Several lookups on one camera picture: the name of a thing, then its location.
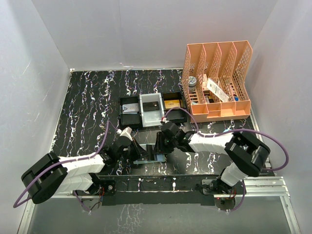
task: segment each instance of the wire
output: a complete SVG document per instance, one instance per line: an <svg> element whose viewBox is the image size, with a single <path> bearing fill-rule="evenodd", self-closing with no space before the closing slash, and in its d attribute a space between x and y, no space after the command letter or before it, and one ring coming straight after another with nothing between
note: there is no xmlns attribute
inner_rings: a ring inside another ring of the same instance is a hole
<svg viewBox="0 0 312 234"><path fill-rule="evenodd" d="M92 207L90 210L92 211L93 208L94 208L96 205L100 204L100 203L101 203L101 202L99 201L99 202L97 202L96 204L94 204L93 207Z"/></svg>
<svg viewBox="0 0 312 234"><path fill-rule="evenodd" d="M80 198L78 197L78 194L76 193L76 191L73 191L73 194L76 196L77 200L79 201L79 203L81 204L81 206L87 211L87 212L91 212L92 209L89 209L88 207L85 206L85 204L80 200Z"/></svg>
<svg viewBox="0 0 312 234"><path fill-rule="evenodd" d="M196 120L194 119L194 117L191 115L190 112L188 112L187 110L185 110L185 109L183 109L183 108L181 108L181 107L173 107L173 108L171 108L169 111L167 111L167 113L165 114L164 117L166 118L167 115L168 115L173 109L180 109L180 110L184 111L185 113L187 113L187 114L191 117L191 119L194 121L194 124L195 124L195 126L196 126L196 131L197 131L197 132L199 131L198 124L197 124Z"/></svg>
<svg viewBox="0 0 312 234"><path fill-rule="evenodd" d="M236 210L243 204L243 202L244 202L245 193L246 193L246 186L245 186L245 183L244 183L243 180L242 180L241 182L242 182L243 189L244 189L242 199L241 199L240 203L238 204L238 206L236 206L235 208L233 208L231 211L236 211Z"/></svg>
<svg viewBox="0 0 312 234"><path fill-rule="evenodd" d="M173 107L171 108L166 114L165 114L165 117L168 115L168 113L170 111L172 111L173 109L180 109L184 112L186 112L191 118L192 120L194 121L195 125L196 125L196 131L197 131L197 134L200 135L201 137L219 137L219 136L222 136L222 135L225 135L225 134L229 134L229 133L237 133L237 132L249 132L249 133L256 133L256 134L260 134L264 137L267 137L269 139L271 139L272 141L274 141L276 144L279 145L279 147L281 147L281 149L284 151L285 153L285 162L282 166L280 167L277 167L277 168L264 168L264 170L266 171L278 171L278 170L281 170L283 168L285 168L289 162L289 154L285 148L285 146L279 142L277 139L275 139L274 137L266 134L266 133L263 133L263 132L259 132L259 131L256 131L256 130L252 130L252 129L245 129L245 128L241 128L241 129L234 129L234 130L229 130L229 131L226 131L226 132L223 132L223 133L219 133L219 134L203 134L199 131L199 128L198 128L198 124L196 122L196 120L194 119L194 117L190 114L190 112L188 112L187 110L184 110L183 108L180 108L180 107Z"/></svg>
<svg viewBox="0 0 312 234"><path fill-rule="evenodd" d="M24 201L20 202L20 200L22 199L22 197L29 191L29 189L34 185L34 183L36 183L36 181L38 179L40 179L41 176L43 176L46 172L50 171L52 168L55 168L56 166L59 166L61 164L64 164L64 163L68 163L68 162L74 162L74 161L81 161L81 160L86 160L86 159L92 159L94 158L99 152L100 150L102 149L104 143L105 143L105 140L106 140L106 137L107 137L107 133L108 133L108 125L111 124L115 129L117 129L112 123L111 121L107 120L106 122L106 130L105 130L105 135L104 135L104 138L103 138L103 141L101 143L101 145L99 146L98 150L92 154L91 156L86 156L86 157L81 157L81 158L78 158L78 159L69 159L69 160L65 160L63 162L57 162L53 165L51 165L50 167L46 168L45 170L43 170L41 173L39 173L38 176L36 176L29 184L28 186L24 189L24 191L19 195L18 199L14 202L14 205L13 205L13 208L16 208L22 204L24 204L26 201L30 200L31 197L28 197L26 198Z"/></svg>

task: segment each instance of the small jar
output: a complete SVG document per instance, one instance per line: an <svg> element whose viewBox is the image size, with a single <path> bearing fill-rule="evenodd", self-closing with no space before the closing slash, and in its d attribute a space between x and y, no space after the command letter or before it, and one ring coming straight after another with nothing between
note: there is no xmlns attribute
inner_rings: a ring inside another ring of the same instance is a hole
<svg viewBox="0 0 312 234"><path fill-rule="evenodd" d="M196 77L189 77L189 92L196 90L197 79Z"/></svg>

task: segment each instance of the black marble tabletop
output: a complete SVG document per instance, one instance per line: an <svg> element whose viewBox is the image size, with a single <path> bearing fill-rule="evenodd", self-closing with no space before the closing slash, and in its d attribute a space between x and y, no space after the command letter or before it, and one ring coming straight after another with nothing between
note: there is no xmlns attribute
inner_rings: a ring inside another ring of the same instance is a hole
<svg viewBox="0 0 312 234"><path fill-rule="evenodd" d="M101 144L106 121L118 127L121 96L182 90L182 70L131 70L73 72L61 111L52 150L58 156L81 156L95 152ZM248 119L200 123L204 133L221 133L225 129L253 129ZM193 126L188 122L183 130ZM159 127L133 129L140 144L155 143ZM106 145L116 136L111 127ZM216 153L184 153L176 149L167 155L166 162L131 164L120 161L110 175L218 175L231 159Z"/></svg>

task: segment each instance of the white wall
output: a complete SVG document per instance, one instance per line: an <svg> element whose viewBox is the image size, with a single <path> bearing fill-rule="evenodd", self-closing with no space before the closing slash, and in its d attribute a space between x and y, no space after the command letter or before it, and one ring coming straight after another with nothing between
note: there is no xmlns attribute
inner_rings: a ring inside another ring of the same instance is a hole
<svg viewBox="0 0 312 234"><path fill-rule="evenodd" d="M0 0L0 233L16 233L20 177L49 151L69 69L31 0Z"/></svg>
<svg viewBox="0 0 312 234"><path fill-rule="evenodd" d="M33 0L76 70L183 67L187 43L256 41L276 0Z"/></svg>
<svg viewBox="0 0 312 234"><path fill-rule="evenodd" d="M284 176L303 233L311 233L312 2L279 0L253 47L247 88L260 130L290 153ZM273 166L285 161L276 145Z"/></svg>

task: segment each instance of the yellow package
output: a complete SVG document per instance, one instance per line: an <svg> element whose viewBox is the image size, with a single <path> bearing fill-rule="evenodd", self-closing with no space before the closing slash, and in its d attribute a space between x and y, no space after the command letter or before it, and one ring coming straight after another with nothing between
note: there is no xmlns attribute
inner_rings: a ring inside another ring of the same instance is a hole
<svg viewBox="0 0 312 234"><path fill-rule="evenodd" d="M165 101L165 109L171 109L173 107L180 107L180 101L179 100L169 100Z"/></svg>

